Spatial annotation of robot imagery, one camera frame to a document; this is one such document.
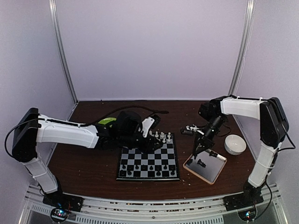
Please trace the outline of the black white chess board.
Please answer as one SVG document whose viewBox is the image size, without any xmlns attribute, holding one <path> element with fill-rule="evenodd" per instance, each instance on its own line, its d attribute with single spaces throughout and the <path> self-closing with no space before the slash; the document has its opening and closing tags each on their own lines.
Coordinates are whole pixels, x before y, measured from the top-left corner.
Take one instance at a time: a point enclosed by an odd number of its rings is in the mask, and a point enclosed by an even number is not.
<svg viewBox="0 0 299 224">
<path fill-rule="evenodd" d="M 116 180 L 118 181 L 179 181 L 179 165 L 176 149 L 174 133 L 165 134 L 160 139 L 163 146 L 153 153 L 144 154 L 138 149 L 123 148 L 118 161 L 116 172 Z M 126 175 L 120 176 L 122 165 L 126 165 Z M 148 170 L 142 171 L 141 166 L 147 165 Z M 175 175 L 171 175 L 169 168 L 163 169 L 164 165 L 175 165 Z M 132 175 L 128 176 L 127 171 L 131 170 Z M 161 175 L 157 176 L 157 171 L 161 171 Z"/>
</svg>

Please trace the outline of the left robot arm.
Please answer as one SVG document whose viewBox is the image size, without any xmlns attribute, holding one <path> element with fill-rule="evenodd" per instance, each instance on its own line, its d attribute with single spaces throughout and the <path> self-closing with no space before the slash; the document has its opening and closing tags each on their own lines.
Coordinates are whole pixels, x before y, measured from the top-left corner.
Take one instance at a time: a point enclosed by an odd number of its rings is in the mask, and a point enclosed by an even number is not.
<svg viewBox="0 0 299 224">
<path fill-rule="evenodd" d="M 22 163 L 41 186 L 45 197 L 57 207 L 67 203 L 60 182 L 42 161 L 36 150 L 37 143 L 51 142 L 82 146 L 91 149 L 137 148 L 151 153 L 162 146 L 160 140 L 150 135 L 160 122 L 159 111 L 142 119 L 129 107 L 118 110 L 117 118 L 108 115 L 92 123 L 63 121 L 30 108 L 11 132 L 14 134 L 11 157 Z"/>
</svg>

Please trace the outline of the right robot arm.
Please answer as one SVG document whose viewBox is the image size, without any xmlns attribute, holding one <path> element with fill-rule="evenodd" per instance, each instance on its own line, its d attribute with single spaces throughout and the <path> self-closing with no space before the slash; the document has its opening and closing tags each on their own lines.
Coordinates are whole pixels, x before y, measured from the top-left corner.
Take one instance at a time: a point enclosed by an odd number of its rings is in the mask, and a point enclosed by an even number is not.
<svg viewBox="0 0 299 224">
<path fill-rule="evenodd" d="M 274 168 L 277 154 L 288 135 L 289 122 L 280 99 L 221 96 L 203 103 L 198 113 L 207 124 L 195 132 L 193 156 L 214 146 L 214 137 L 228 116 L 253 122 L 258 149 L 255 150 L 255 165 L 239 197 L 242 205 L 251 205 L 257 199 L 257 191 L 266 184 L 266 177 Z"/>
</svg>

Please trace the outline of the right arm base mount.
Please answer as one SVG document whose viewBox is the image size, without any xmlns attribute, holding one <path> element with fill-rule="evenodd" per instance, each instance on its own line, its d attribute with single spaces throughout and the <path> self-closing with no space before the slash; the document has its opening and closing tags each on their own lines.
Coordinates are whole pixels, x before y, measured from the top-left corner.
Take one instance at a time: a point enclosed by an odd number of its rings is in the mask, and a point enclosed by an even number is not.
<svg viewBox="0 0 299 224">
<path fill-rule="evenodd" d="M 239 210 L 246 207 L 254 206 L 254 204 L 259 204 L 264 201 L 262 196 L 257 196 L 254 199 L 246 199 L 243 193 L 225 196 L 223 202 L 226 211 Z"/>
</svg>

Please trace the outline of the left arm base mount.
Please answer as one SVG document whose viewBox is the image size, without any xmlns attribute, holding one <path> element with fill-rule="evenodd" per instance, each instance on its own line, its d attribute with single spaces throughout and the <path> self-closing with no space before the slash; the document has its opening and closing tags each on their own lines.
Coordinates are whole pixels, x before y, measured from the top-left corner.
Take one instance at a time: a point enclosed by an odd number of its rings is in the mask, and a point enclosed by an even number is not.
<svg viewBox="0 0 299 224">
<path fill-rule="evenodd" d="M 43 203 L 51 205 L 56 208 L 80 212 L 84 199 L 79 196 L 72 196 L 68 194 L 62 195 L 45 195 L 43 197 Z"/>
</svg>

